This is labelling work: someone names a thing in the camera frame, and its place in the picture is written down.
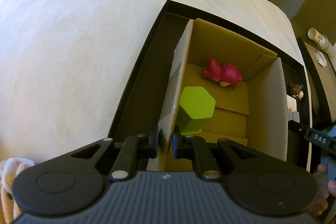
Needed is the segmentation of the person's right hand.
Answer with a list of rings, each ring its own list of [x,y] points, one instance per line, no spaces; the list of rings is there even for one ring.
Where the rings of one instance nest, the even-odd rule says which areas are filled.
[[[320,216],[327,210],[329,196],[335,197],[335,180],[327,180],[327,165],[319,164],[317,171],[313,173],[313,177],[318,184],[318,194],[315,202],[313,203],[310,213],[313,216]]]

